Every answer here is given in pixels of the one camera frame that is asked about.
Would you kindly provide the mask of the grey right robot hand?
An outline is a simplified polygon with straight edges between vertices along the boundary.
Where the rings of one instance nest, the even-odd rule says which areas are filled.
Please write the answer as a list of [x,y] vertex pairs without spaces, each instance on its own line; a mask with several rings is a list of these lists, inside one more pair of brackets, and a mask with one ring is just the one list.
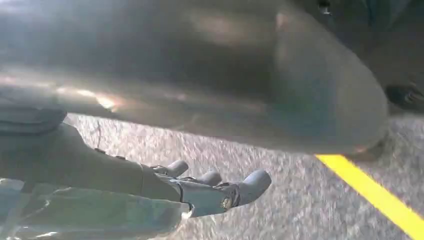
[[1,239],[168,236],[272,182],[109,155],[68,113],[308,154],[367,150],[389,118],[370,69],[290,0],[3,0]]

